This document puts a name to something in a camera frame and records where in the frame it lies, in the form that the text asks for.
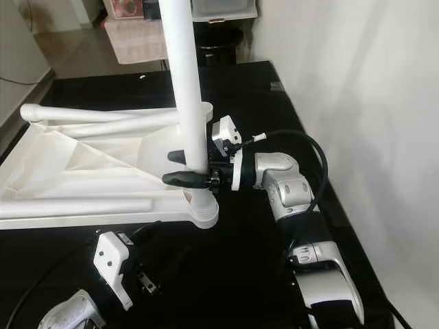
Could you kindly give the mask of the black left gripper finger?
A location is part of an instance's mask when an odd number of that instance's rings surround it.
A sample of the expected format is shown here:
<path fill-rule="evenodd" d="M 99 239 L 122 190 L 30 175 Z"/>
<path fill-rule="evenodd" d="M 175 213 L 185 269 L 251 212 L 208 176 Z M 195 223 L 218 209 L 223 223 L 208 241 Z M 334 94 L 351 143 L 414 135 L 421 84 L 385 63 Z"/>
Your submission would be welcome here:
<path fill-rule="evenodd" d="M 184 267 L 185 261 L 194 244 L 161 245 L 156 266 L 157 278 L 160 283 L 170 283 Z"/>
<path fill-rule="evenodd" d="M 137 228 L 134 230 L 134 232 L 128 232 L 126 233 L 126 236 L 128 237 L 145 237 L 145 235 L 150 235 L 150 233 L 156 231 L 156 229 L 160 228 L 162 225 L 162 221 L 155 221 L 150 223 L 144 223 L 140 226 L 140 228 Z"/>

